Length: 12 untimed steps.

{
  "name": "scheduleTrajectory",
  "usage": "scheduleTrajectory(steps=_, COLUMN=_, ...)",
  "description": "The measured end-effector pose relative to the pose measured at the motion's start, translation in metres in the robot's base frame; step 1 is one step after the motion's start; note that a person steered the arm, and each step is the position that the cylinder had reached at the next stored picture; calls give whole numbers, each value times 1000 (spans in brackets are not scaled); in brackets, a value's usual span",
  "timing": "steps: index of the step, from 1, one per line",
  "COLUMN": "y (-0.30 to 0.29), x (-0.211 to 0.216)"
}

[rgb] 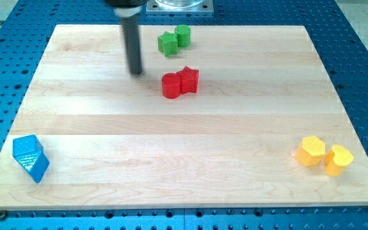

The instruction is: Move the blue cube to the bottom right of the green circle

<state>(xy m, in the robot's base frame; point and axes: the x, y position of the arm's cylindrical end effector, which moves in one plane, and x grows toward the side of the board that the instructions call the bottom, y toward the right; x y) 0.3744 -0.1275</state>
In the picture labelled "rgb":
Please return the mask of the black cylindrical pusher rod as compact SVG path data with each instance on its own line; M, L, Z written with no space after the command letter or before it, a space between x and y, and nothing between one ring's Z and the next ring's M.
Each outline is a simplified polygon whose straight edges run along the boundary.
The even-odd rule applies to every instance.
M142 73L142 56L138 15L122 17L121 25L129 72L132 75L140 75Z

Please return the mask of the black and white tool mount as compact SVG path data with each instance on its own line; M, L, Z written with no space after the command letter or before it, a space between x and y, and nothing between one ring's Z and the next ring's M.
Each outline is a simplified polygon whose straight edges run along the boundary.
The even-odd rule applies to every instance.
M131 17L138 14L148 0L104 0L104 2L113 8L117 16Z

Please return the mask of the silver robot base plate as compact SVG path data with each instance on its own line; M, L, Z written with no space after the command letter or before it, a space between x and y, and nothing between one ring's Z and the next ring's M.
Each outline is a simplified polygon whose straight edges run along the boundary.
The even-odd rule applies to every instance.
M149 0L147 15L213 15L213 0Z

